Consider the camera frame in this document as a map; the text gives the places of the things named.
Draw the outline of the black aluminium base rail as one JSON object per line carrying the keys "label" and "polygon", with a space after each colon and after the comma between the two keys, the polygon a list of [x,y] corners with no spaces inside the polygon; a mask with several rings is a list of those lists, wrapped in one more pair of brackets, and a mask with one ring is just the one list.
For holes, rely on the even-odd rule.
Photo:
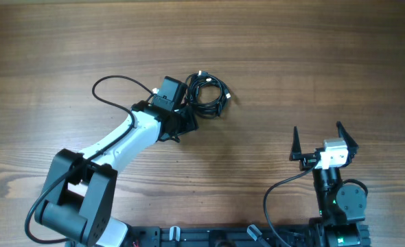
{"label": "black aluminium base rail", "polygon": [[256,225],[222,228],[181,228],[173,226],[129,226],[123,239],[106,233],[96,246],[210,247],[210,246],[354,246],[372,245],[366,225],[323,227],[320,224],[276,226]]}

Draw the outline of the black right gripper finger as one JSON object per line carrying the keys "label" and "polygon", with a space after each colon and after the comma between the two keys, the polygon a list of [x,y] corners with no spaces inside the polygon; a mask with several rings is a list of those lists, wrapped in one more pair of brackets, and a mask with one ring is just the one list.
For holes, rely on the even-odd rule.
{"label": "black right gripper finger", "polygon": [[293,128],[292,147],[289,159],[290,161],[299,161],[302,159],[301,144],[299,140],[298,129],[296,126]]}
{"label": "black right gripper finger", "polygon": [[350,136],[350,134],[346,131],[346,129],[344,128],[344,126],[342,125],[342,123],[340,121],[336,122],[336,127],[338,129],[338,136],[340,138],[343,138],[347,144],[347,150],[348,150],[347,161],[352,161],[352,159],[358,153],[359,146],[354,141],[354,139]]}

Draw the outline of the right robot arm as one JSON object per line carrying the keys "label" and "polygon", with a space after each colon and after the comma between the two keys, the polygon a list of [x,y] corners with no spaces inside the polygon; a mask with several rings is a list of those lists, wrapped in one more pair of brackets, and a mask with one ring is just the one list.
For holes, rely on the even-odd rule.
{"label": "right robot arm", "polygon": [[343,180],[340,170],[358,152],[358,144],[341,122],[338,138],[326,139],[323,147],[303,153],[297,128],[293,130],[290,160],[299,162],[302,172],[313,175],[320,216],[309,221],[308,242],[312,246],[370,246],[368,227],[362,225],[367,207],[367,186],[356,179]]}

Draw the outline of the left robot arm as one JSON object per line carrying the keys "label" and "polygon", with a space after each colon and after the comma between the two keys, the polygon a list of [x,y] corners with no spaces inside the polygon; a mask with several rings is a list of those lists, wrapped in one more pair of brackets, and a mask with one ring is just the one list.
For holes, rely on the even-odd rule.
{"label": "left robot arm", "polygon": [[127,118],[95,145],[79,152],[59,151],[51,162],[41,195],[25,219],[45,226],[63,237],[67,246],[136,246],[130,226],[111,216],[117,177],[131,160],[158,141],[178,141],[196,130],[190,106],[183,103],[187,85],[165,77],[157,92],[146,100],[123,107]]}

